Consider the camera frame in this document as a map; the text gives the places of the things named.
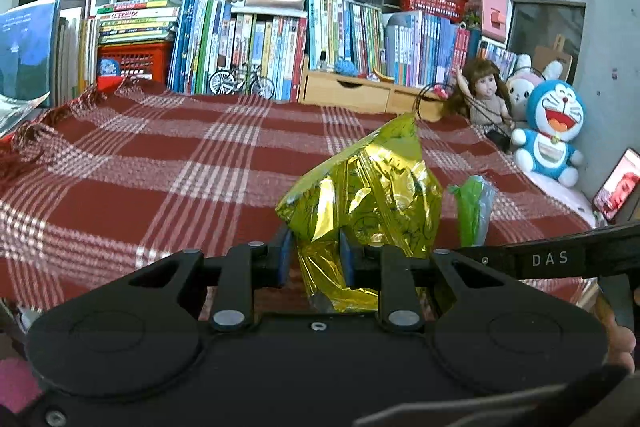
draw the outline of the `pink desk calendar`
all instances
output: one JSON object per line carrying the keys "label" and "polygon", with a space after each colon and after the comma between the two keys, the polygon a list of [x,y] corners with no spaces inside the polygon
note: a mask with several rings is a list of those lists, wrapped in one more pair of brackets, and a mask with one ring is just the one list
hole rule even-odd
{"label": "pink desk calendar", "polygon": [[498,42],[507,39],[507,0],[469,0],[469,9],[478,11],[482,36]]}

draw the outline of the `model bicycle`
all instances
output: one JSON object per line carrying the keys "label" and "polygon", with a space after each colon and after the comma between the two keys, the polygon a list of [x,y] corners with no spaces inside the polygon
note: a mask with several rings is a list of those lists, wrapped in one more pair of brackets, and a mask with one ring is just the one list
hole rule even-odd
{"label": "model bicycle", "polygon": [[259,64],[232,66],[229,70],[218,70],[209,77],[209,89],[213,94],[244,92],[259,94],[267,100],[271,100],[276,92],[273,81],[260,75]]}

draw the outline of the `rabbit ear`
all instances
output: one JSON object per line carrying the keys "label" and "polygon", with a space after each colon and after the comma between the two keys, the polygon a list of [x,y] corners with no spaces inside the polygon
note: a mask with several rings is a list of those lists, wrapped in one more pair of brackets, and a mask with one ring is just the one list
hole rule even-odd
{"label": "rabbit ear", "polygon": [[523,53],[522,55],[518,55],[518,60],[516,61],[516,69],[519,70],[520,68],[530,68],[530,67],[531,67],[530,55],[527,55],[526,53]]}
{"label": "rabbit ear", "polygon": [[547,80],[559,80],[562,74],[562,64],[558,60],[554,60],[546,65],[542,74]]}

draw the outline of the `red plaid tablecloth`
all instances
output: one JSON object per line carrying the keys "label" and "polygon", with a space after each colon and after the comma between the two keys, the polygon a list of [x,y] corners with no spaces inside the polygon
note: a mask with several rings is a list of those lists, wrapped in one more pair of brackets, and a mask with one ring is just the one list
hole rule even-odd
{"label": "red plaid tablecloth", "polygon": [[[391,118],[183,96],[147,81],[76,105],[52,126],[18,133],[14,148],[34,160],[30,169],[10,179],[16,156],[0,157],[0,296],[48,309],[180,248],[213,256],[268,240],[280,225],[273,209],[299,176]],[[487,243],[588,229],[464,120],[420,123],[419,132],[443,187],[482,174],[498,188]],[[446,194],[436,246],[457,245]],[[578,286],[554,288],[571,298]],[[258,291],[257,306],[306,309],[299,268],[285,290]]]}

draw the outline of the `doraemon plush toy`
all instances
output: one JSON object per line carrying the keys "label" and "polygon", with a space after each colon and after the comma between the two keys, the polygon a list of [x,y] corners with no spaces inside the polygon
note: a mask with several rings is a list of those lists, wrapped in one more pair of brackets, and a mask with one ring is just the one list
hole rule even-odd
{"label": "doraemon plush toy", "polygon": [[513,153],[525,172],[539,172],[565,187],[578,181],[583,156],[568,142],[578,136],[584,123],[584,105],[574,89],[562,80],[547,80],[535,87],[527,102],[531,129],[514,129],[511,142],[520,147]]}
{"label": "doraemon plush toy", "polygon": [[527,101],[534,88],[546,78],[558,78],[560,73],[562,73],[562,64],[554,60],[542,71],[542,78],[540,78],[531,68],[531,57],[527,54],[518,56],[513,74],[506,81],[511,101],[511,118],[516,124],[526,122]]}

